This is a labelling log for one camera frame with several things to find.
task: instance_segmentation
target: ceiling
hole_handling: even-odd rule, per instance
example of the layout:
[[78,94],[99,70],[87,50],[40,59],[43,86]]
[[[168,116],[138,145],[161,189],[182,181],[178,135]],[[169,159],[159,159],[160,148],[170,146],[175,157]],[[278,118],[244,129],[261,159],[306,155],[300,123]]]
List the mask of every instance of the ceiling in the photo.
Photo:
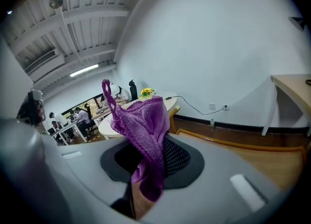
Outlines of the ceiling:
[[8,15],[2,35],[21,66],[57,49],[65,64],[50,71],[34,88],[50,94],[78,80],[82,68],[113,64],[126,21],[138,0],[64,0],[59,9],[49,0],[28,0]]

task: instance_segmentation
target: fluorescent light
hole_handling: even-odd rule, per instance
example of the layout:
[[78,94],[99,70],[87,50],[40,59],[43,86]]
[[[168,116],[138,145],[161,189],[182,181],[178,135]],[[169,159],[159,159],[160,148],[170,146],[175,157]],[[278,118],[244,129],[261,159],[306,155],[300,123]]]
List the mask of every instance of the fluorescent light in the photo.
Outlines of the fluorescent light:
[[94,69],[94,68],[98,68],[98,64],[93,65],[93,66],[91,66],[91,67],[87,67],[87,68],[82,69],[82,70],[79,70],[79,71],[77,71],[77,72],[71,74],[70,76],[73,77],[73,76],[76,76],[77,74],[81,74],[81,73],[83,73],[83,72],[85,72],[85,71],[88,71],[88,70],[91,70],[91,69]]

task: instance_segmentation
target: electrical outlet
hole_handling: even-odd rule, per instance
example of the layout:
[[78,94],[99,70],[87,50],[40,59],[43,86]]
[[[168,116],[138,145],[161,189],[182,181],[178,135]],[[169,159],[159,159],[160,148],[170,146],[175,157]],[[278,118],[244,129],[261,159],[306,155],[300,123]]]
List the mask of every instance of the electrical outlet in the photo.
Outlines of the electrical outlet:
[[229,105],[226,104],[226,103],[224,103],[224,104],[223,104],[223,107],[225,107],[225,106],[227,106],[227,107],[224,109],[224,111],[228,111],[228,110],[229,110]]
[[215,110],[216,109],[216,104],[210,103],[209,108]]

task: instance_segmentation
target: white round table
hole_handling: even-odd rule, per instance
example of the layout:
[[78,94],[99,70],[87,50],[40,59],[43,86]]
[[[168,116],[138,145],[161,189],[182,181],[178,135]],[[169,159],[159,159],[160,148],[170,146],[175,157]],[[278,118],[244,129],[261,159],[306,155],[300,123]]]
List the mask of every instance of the white round table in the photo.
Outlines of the white round table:
[[[177,97],[173,97],[169,100],[165,100],[165,98],[170,97],[170,96],[176,96],[175,93],[169,93],[169,92],[159,92],[156,93],[156,96],[161,96],[163,98],[163,102],[164,105],[166,107],[166,110],[168,112],[170,112],[173,108],[174,105],[177,102]],[[124,105],[124,108],[128,108],[131,104],[133,104],[134,102],[137,102],[138,100],[132,101],[128,104]],[[109,139],[109,138],[117,138],[117,137],[122,137],[121,134],[117,133],[116,131],[114,131],[110,124],[112,121],[112,114],[109,114],[106,118],[104,118],[104,120],[100,123],[98,131],[105,137],[105,139]]]

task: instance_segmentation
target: black baseboard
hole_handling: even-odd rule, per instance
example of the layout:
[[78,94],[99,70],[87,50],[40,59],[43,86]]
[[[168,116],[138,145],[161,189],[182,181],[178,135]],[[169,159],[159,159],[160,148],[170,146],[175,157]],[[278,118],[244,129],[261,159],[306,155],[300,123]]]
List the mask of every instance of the black baseboard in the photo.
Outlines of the black baseboard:
[[[182,116],[182,115],[174,115],[174,118],[185,120],[185,121],[191,121],[196,122],[200,124],[210,125],[210,121],[208,120],[202,120],[202,119],[196,119],[192,117]],[[247,132],[258,132],[261,133],[263,127],[262,126],[250,126],[250,125],[236,125],[236,124],[228,124],[228,123],[221,123],[221,122],[215,122],[216,127],[221,128],[228,128],[233,130],[239,130],[239,131],[247,131]],[[288,127],[269,127],[267,133],[275,133],[275,134],[306,134],[308,131],[308,127],[299,127],[299,128],[288,128]]]

